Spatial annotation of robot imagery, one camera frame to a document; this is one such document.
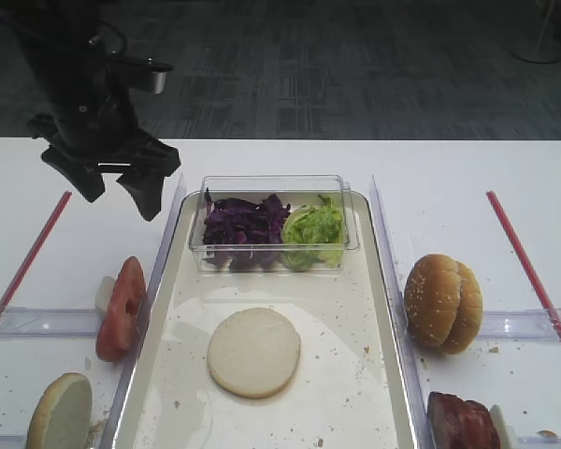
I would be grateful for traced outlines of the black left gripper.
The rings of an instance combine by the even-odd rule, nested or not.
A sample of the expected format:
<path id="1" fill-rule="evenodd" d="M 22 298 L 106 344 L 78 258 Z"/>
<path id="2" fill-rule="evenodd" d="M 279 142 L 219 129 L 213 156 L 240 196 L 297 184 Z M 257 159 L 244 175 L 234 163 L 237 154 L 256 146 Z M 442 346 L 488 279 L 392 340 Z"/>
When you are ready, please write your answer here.
<path id="1" fill-rule="evenodd" d="M 161 211 L 165 178 L 179 167 L 177 151 L 140 128 L 128 88 L 109 72 L 96 87 L 98 99 L 54 104 L 52 114 L 28 122 L 33 138 L 49 143 L 41 160 L 65 177 L 89 203 L 106 191 L 105 173 L 134 200 L 145 221 Z"/>

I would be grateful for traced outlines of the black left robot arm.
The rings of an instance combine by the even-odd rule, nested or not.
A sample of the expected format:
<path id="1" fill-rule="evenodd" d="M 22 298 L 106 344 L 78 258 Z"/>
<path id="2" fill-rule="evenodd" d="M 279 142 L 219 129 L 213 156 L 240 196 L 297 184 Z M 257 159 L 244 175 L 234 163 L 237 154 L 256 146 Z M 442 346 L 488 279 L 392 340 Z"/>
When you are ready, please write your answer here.
<path id="1" fill-rule="evenodd" d="M 104 175 L 117 175 L 142 218 L 152 220 L 180 157 L 139 126 L 129 92 L 161 93 L 172 65 L 108 51 L 95 1 L 0 1 L 0 22 L 16 36 L 50 106 L 27 123 L 32 138 L 49 144 L 42 161 L 88 202 L 105 193 Z"/>

